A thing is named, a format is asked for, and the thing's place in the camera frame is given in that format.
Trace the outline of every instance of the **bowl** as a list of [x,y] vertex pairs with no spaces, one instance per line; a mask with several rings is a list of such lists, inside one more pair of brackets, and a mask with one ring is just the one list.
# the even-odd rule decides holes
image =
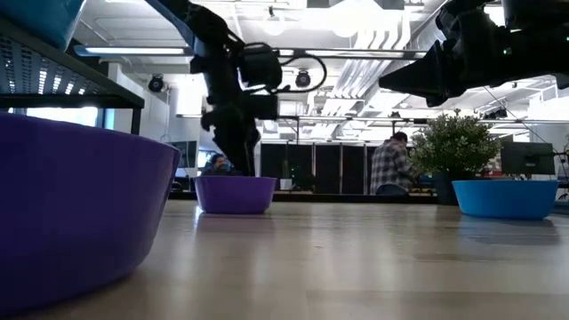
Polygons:
[[195,178],[197,201],[208,213],[264,213],[273,200],[275,178],[200,176]]
[[0,316],[89,292],[146,258],[180,151],[0,114]]
[[464,214],[481,218],[542,220],[556,200],[553,180],[461,180],[454,192]]

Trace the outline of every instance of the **potted plant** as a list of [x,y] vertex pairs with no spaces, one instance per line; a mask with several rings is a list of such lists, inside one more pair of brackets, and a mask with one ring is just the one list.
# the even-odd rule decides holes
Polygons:
[[500,152],[500,142],[473,116],[442,115],[413,136],[411,162],[432,172],[440,204],[456,205],[453,181],[471,180]]

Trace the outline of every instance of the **seated person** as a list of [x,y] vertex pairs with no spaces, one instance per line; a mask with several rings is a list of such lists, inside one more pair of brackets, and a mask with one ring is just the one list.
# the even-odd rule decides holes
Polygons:
[[416,176],[407,162],[407,135],[397,132],[377,147],[372,160],[370,194],[376,196],[409,196]]
[[226,157],[222,154],[215,154],[210,157],[210,160],[205,167],[202,175],[241,175],[228,165]]

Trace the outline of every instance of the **security camera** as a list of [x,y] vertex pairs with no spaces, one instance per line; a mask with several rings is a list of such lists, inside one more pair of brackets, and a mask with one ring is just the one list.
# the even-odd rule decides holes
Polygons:
[[310,85],[310,75],[307,70],[299,71],[299,74],[296,76],[296,86],[299,88],[306,88]]
[[152,92],[165,92],[168,84],[164,82],[164,75],[153,75],[148,83],[148,89]]

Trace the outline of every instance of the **jeans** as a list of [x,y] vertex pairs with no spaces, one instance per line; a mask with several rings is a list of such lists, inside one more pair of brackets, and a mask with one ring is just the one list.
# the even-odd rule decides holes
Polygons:
[[407,190],[398,185],[388,184],[377,188],[375,191],[376,196],[409,196]]

